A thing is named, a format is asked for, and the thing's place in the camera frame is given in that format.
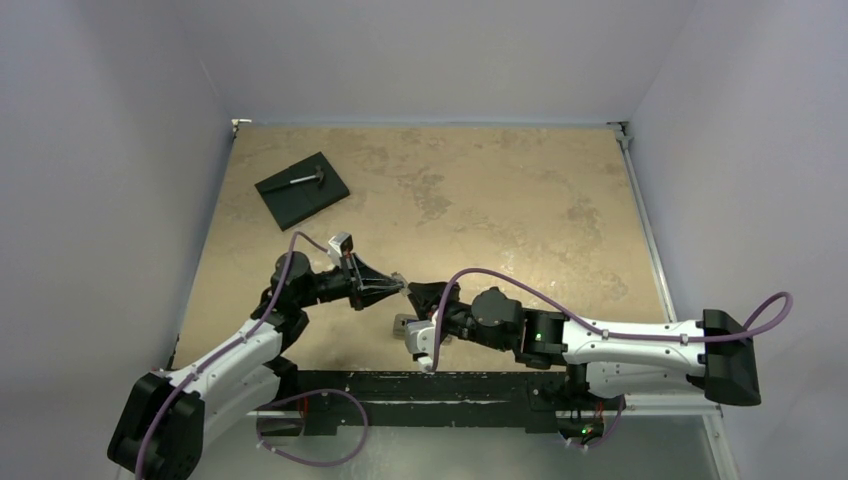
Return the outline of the grey remote control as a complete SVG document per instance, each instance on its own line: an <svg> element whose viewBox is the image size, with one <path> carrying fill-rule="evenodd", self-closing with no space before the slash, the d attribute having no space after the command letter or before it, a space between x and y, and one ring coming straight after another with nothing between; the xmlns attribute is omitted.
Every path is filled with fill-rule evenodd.
<svg viewBox="0 0 848 480"><path fill-rule="evenodd" d="M445 327L436 332L434 317L418 319L411 315L398 314L392 326L395 339L403 340L413 352L433 352L436 344L450 342L450 334Z"/></svg>

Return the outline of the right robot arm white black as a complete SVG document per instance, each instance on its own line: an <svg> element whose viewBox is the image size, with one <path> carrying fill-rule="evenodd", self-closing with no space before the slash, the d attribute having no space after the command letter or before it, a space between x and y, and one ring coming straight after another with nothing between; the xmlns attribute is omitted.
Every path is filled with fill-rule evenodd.
<svg viewBox="0 0 848 480"><path fill-rule="evenodd" d="M576 407L666 390L700 390L731 406L761 402L754 342L722 310L677 323L619 324L526 308L496 287L471 303L444 282L411 283L406 296L417 318L406 324L405 342L423 372L436 370L437 350L453 336L510 352L529 368L566 367L561 392Z"/></svg>

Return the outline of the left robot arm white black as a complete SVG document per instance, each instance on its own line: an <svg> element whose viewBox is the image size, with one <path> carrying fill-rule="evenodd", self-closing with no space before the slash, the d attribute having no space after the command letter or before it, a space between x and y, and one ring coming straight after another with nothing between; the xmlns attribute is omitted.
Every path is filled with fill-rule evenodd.
<svg viewBox="0 0 848 480"><path fill-rule="evenodd" d="M297 368L282 354L309 323L306 308L346 299L360 311L407 286L347 252L314 272L298 251L282 255L257 309L221 345L188 366L149 372L132 387L107 457L140 479L186 479L208 445L258 406L297 399Z"/></svg>

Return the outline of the black square tray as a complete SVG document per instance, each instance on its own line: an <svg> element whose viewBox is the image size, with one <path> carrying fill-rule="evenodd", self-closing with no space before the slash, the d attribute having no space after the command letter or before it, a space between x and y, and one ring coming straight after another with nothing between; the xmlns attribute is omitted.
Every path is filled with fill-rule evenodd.
<svg viewBox="0 0 848 480"><path fill-rule="evenodd" d="M316 182L309 182L270 193L260 192L263 187L275 180L311 175L316 166L321 166L325 173L324 181L320 185ZM322 152L317 152L259 181L255 184L255 189L282 231L297 225L350 195L349 188Z"/></svg>

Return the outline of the small metal hammer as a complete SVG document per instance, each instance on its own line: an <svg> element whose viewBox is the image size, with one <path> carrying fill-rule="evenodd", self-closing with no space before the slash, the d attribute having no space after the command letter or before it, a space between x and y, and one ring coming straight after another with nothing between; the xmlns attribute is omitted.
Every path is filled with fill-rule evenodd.
<svg viewBox="0 0 848 480"><path fill-rule="evenodd" d="M283 189L287 189L293 187L295 185L316 182L320 185L325 178L325 173L321 166L316 166L315 171L311 175L301 176L293 179L284 179L284 180L275 180L273 183L263 187L260 192L261 193L270 193L274 191L279 191Z"/></svg>

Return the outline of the aluminium frame rail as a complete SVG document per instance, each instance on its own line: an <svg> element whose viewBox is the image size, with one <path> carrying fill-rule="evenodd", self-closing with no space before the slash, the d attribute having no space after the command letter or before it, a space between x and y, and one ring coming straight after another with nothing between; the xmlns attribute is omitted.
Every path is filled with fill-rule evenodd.
<svg viewBox="0 0 848 480"><path fill-rule="evenodd" d="M640 429L661 479L738 479L722 408L694 394L627 397L625 431Z"/></svg>

